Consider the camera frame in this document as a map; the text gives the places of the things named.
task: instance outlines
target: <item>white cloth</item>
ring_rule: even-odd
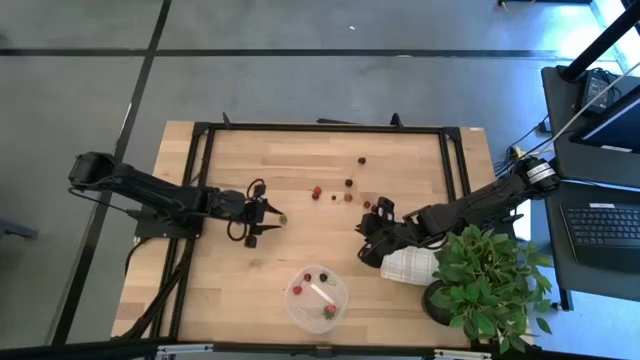
[[[432,276],[438,270],[434,252],[413,246],[394,251],[382,259],[380,276],[414,285],[429,285],[437,280]]]

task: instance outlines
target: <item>plant pot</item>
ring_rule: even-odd
[[[451,318],[453,318],[453,315],[451,314],[451,312],[447,309],[443,309],[435,306],[430,300],[433,294],[435,294],[436,291],[438,291],[438,289],[444,286],[446,285],[442,280],[436,280],[432,282],[429,286],[427,286],[427,289],[424,291],[424,294],[422,295],[422,310],[425,312],[425,314],[429,315],[429,317],[432,318],[438,324],[449,326],[449,323],[451,322]]]

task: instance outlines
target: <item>potted plant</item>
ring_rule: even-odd
[[[551,266],[549,257],[536,252],[532,243],[520,248],[506,234],[473,225],[460,236],[448,234],[435,257],[439,265],[433,276],[440,280],[425,291],[427,314],[444,325],[462,327],[470,340],[498,339],[500,353],[510,346],[524,352],[520,336],[527,327],[528,306],[538,313],[551,307],[543,299],[551,283],[537,268]],[[551,334],[544,319],[536,322]]]

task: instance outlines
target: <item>monitor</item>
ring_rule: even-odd
[[[640,85],[590,121],[572,141],[640,153]]]

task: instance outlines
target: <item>plastic container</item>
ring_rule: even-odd
[[[305,280],[305,274],[311,275],[310,281]],[[327,275],[326,281],[320,280],[321,274]],[[284,303],[296,325],[310,333],[323,334],[333,329],[344,316],[349,292],[336,273],[321,265],[311,265],[291,280]]]

